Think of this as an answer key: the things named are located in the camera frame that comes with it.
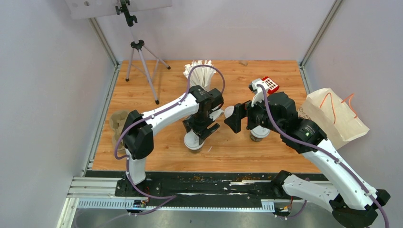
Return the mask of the white coffee cup lid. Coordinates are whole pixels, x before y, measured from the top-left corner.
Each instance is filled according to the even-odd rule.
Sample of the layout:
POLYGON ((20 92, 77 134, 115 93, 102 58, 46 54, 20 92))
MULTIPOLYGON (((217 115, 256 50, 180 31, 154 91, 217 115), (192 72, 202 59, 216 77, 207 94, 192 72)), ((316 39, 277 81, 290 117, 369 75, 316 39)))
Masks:
POLYGON ((187 148, 200 148, 204 145, 199 145, 199 138, 198 135, 194 131, 189 131, 184 136, 184 144, 187 148))

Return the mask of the brown cup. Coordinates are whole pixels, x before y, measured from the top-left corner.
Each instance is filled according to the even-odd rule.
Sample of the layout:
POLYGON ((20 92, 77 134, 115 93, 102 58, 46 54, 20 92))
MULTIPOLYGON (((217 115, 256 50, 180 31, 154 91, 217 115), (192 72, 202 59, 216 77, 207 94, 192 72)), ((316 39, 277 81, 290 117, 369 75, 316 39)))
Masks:
POLYGON ((250 139, 252 140, 252 141, 254 141, 254 142, 261 142, 262 141, 262 139, 263 138, 259 138, 259 137, 256 137, 256 136, 254 136, 253 134, 249 134, 249 137, 250 137, 250 139))
POLYGON ((189 148, 188 150, 189 150, 189 152, 191 152, 191 153, 200 153, 200 152, 202 151, 202 147, 200 147, 200 148, 193 148, 193 149, 189 148))

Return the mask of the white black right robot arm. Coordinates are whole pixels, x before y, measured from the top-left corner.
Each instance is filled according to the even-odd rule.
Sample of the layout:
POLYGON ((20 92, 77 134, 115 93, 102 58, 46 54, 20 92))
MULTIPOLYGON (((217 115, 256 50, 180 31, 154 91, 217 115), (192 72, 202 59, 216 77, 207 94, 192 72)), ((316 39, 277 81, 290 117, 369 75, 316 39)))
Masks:
POLYGON ((225 123, 238 133, 243 118, 249 130, 262 127, 279 133, 286 146, 310 160, 330 181, 329 186, 318 185, 280 171, 271 185, 275 197, 289 195, 315 203, 346 228, 366 228, 378 214, 384 214, 390 194, 375 189, 353 171, 324 131, 312 120, 298 116, 295 102, 285 93, 271 94, 256 103, 236 104, 225 123))

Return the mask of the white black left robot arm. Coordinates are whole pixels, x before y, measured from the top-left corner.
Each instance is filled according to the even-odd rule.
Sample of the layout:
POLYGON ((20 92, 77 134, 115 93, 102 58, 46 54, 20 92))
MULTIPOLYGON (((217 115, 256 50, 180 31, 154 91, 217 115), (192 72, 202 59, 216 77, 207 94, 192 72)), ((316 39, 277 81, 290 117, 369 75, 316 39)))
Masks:
POLYGON ((144 113, 131 111, 118 138, 126 152, 126 174, 130 180, 127 190, 134 196, 141 196, 145 192, 145 163, 154 149, 155 135, 182 119, 186 132, 198 139, 190 149, 198 150, 218 130, 220 125, 215 120, 222 113, 223 103, 222 93, 218 89, 207 92, 196 85, 157 109, 144 113))

